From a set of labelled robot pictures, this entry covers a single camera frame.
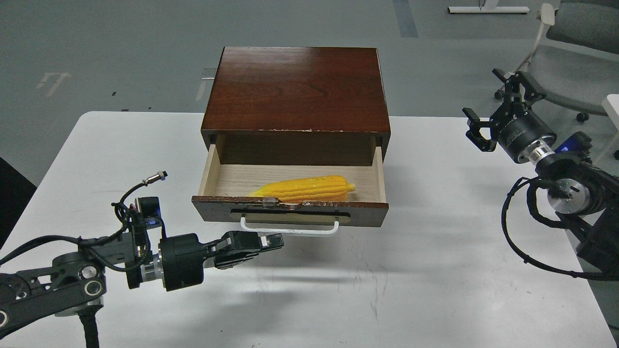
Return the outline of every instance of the gray floor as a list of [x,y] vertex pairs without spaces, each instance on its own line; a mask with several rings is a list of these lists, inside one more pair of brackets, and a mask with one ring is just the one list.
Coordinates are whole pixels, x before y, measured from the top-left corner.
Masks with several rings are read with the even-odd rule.
[[[38,185],[85,112],[203,112],[211,82],[202,70],[217,67],[224,46],[377,47],[391,116],[472,107],[488,117],[499,84],[490,71],[512,69],[528,52],[542,2],[500,1],[530,6],[528,15],[446,11],[475,0],[0,2],[0,155]],[[560,139],[587,132],[597,164],[619,174],[608,118],[583,125],[556,105],[534,110]],[[445,141],[440,129],[436,141]],[[618,284],[592,288],[619,326]]]

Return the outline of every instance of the wooden box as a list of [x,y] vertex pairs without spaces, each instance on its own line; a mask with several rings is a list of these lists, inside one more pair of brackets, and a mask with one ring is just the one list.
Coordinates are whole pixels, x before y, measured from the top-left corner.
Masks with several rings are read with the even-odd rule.
[[[226,47],[201,131],[209,155],[192,201],[205,221],[381,226],[391,130],[375,48]],[[345,202],[246,197],[322,175],[357,189]]]

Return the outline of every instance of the white drawer handle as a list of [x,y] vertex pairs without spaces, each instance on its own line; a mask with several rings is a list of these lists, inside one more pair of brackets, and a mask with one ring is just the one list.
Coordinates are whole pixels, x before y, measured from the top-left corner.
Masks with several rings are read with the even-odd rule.
[[338,218],[333,222],[333,228],[330,230],[298,230],[295,228],[252,228],[248,227],[245,221],[245,215],[241,216],[241,229],[248,232],[263,232],[263,233],[289,233],[307,237],[330,237],[333,236],[340,227]]

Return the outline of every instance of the table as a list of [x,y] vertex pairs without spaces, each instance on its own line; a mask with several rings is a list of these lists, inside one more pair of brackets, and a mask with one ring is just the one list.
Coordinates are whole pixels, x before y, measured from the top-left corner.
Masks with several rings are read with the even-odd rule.
[[449,13],[518,13],[527,14],[526,6],[497,6],[499,0],[484,0],[480,6],[449,6]]
[[608,117],[613,121],[613,124],[619,129],[619,94],[609,94],[602,100],[602,106],[608,114]]
[[[208,269],[203,284],[169,293],[160,281],[129,290],[123,274],[108,271],[97,313],[102,347],[616,347],[585,280],[523,264],[502,236],[505,194],[518,177],[534,175],[533,166],[512,163],[500,149],[479,152],[463,118],[390,121],[390,209],[381,228],[285,237],[281,250]],[[2,255],[43,234],[112,233],[110,202],[158,170],[168,179],[129,199],[158,196],[168,235],[196,232],[209,241],[238,229],[203,222],[191,204],[207,155],[201,122],[200,113],[83,115]],[[540,211],[550,215],[544,204]],[[528,216],[524,193],[509,213],[523,250],[580,270],[564,231]],[[51,243],[2,271],[48,266],[71,251]],[[83,345],[75,316],[50,316],[2,340],[5,347]]]

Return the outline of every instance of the corn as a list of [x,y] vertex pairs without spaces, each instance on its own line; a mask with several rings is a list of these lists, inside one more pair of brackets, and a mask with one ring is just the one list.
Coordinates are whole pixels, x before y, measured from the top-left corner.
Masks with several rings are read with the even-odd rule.
[[303,201],[345,201],[355,185],[349,184],[340,175],[279,181],[266,184],[253,191],[249,197],[276,197],[284,203]]

